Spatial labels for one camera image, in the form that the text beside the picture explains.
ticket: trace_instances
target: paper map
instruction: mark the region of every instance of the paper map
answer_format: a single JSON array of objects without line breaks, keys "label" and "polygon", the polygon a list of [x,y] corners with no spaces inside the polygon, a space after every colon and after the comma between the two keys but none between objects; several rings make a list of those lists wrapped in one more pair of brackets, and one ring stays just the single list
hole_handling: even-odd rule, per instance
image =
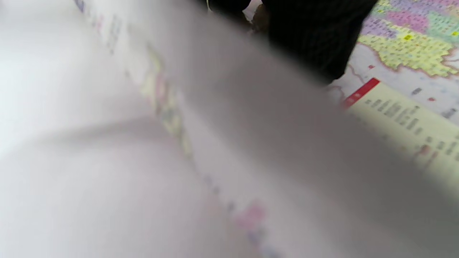
[{"label": "paper map", "polygon": [[380,0],[330,94],[342,101],[376,77],[459,124],[458,47],[459,1]]}]

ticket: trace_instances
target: yellow map region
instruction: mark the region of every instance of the yellow map region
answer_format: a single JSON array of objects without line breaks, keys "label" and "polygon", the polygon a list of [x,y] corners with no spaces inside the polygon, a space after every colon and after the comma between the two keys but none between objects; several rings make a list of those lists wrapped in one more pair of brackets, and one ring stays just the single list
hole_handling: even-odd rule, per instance
[{"label": "yellow map region", "polygon": [[456,68],[443,64],[444,56],[449,56],[454,49],[452,44],[388,21],[386,23],[388,28],[397,31],[395,38],[362,35],[359,42],[375,50],[387,67],[397,70],[404,66],[432,77],[448,77],[458,73]]}]

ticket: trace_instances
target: red label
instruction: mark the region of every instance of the red label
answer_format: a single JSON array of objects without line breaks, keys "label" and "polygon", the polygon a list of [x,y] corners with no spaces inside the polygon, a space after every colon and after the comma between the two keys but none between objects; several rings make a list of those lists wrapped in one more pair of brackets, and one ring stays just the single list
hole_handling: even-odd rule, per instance
[{"label": "red label", "polygon": [[372,78],[370,81],[368,81],[364,86],[360,87],[356,92],[352,93],[344,102],[343,102],[343,108],[348,109],[354,103],[359,101],[363,96],[365,96],[370,90],[372,90],[376,85],[379,84],[379,80]]}]

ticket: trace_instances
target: black cloth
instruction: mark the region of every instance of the black cloth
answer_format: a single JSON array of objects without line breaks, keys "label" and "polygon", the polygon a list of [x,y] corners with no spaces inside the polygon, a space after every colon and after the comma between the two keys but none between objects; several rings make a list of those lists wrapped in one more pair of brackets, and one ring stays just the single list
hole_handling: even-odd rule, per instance
[{"label": "black cloth", "polygon": [[[241,12],[250,0],[209,0],[211,9]],[[263,0],[269,40],[328,81],[341,77],[364,19],[377,0]]]}]

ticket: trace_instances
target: map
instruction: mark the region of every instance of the map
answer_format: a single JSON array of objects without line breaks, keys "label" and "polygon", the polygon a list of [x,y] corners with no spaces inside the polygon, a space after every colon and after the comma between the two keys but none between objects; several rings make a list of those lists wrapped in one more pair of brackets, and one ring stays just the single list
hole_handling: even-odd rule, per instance
[{"label": "map", "polygon": [[458,48],[459,1],[380,0],[329,92],[342,101],[375,77],[459,124]]}]

